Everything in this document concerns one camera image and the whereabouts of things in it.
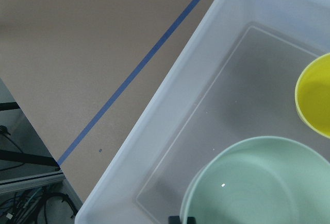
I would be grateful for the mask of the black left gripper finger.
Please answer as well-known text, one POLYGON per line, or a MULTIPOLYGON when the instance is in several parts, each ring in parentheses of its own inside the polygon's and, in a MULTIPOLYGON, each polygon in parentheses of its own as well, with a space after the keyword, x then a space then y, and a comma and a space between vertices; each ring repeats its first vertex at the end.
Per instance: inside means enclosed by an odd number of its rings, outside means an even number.
MULTIPOLYGON (((182 224, 180 216, 169 216, 168 224, 182 224)), ((186 224, 196 224, 194 217, 187 217, 186 224)))

